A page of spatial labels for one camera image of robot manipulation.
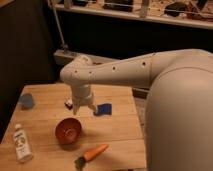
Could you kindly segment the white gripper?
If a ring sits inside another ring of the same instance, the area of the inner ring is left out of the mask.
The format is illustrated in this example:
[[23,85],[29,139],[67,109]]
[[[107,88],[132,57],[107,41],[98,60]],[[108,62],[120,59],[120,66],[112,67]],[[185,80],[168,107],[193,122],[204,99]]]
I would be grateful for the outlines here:
[[90,84],[72,85],[72,102],[73,102],[73,114],[76,115],[79,106],[88,106],[93,113],[98,112],[97,105],[94,104],[93,92]]

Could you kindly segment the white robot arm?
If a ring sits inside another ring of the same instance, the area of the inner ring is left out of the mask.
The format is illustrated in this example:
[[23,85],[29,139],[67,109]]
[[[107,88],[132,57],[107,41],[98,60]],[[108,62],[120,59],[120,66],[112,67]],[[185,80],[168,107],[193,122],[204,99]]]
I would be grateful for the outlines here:
[[74,111],[95,107],[93,84],[147,88],[147,171],[213,171],[213,53],[172,50],[100,65],[80,55],[60,77]]

